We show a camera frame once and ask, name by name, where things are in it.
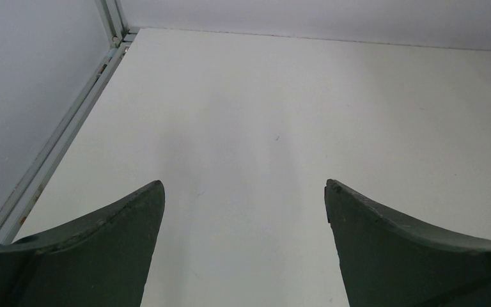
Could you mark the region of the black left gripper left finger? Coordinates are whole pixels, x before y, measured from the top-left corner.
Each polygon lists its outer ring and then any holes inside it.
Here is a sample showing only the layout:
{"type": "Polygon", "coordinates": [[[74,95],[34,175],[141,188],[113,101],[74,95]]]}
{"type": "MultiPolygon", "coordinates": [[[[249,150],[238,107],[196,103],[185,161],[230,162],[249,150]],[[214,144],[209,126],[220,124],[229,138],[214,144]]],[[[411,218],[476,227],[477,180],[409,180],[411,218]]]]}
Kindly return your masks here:
{"type": "Polygon", "coordinates": [[[0,306],[139,306],[164,208],[156,180],[65,224],[0,244],[0,306]]]}

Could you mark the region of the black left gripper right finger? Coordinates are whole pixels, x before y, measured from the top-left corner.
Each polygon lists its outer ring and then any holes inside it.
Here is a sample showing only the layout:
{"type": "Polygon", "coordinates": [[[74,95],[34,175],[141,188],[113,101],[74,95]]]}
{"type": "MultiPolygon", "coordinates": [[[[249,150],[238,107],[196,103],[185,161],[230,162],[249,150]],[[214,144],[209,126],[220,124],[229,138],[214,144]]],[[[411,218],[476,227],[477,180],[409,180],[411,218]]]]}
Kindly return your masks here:
{"type": "Polygon", "coordinates": [[[351,306],[491,306],[491,240],[426,223],[329,179],[327,219],[351,306]]]}

